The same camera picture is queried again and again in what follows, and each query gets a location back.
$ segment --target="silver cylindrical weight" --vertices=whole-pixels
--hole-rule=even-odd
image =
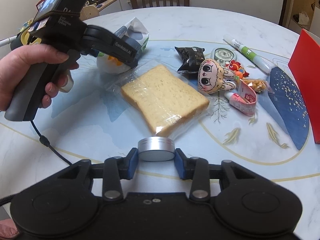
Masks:
[[[152,136],[138,142],[138,154],[147,162],[164,162],[174,158],[174,142],[166,137]]]

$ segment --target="black snack package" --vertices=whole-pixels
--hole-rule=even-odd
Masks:
[[[178,69],[178,73],[198,73],[200,64],[204,61],[204,48],[192,47],[192,48],[177,48],[182,59],[182,66]]]

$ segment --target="pink plush doll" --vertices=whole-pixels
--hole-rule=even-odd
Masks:
[[[228,68],[223,68],[212,58],[205,59],[199,68],[198,87],[207,94],[219,90],[233,90],[236,84],[228,79],[234,79],[235,73]]]

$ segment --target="device screen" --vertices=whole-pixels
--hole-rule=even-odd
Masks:
[[[35,19],[37,19],[37,18],[41,17],[42,15],[50,12],[53,9],[53,7],[54,7],[56,2],[57,2],[57,0],[45,0],[42,3],[42,5],[41,5],[41,7],[40,7]]]

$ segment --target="hand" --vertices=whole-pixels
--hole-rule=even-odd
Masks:
[[[58,64],[68,58],[67,54],[45,44],[21,46],[2,58],[0,60],[0,111],[8,108],[15,87],[32,64],[41,62]],[[74,63],[70,69],[78,67],[79,65]],[[67,83],[68,77],[66,75],[61,75],[56,84],[49,82],[45,86],[46,95],[42,98],[41,107],[47,108],[51,104],[51,98],[57,96],[59,87],[64,87]]]

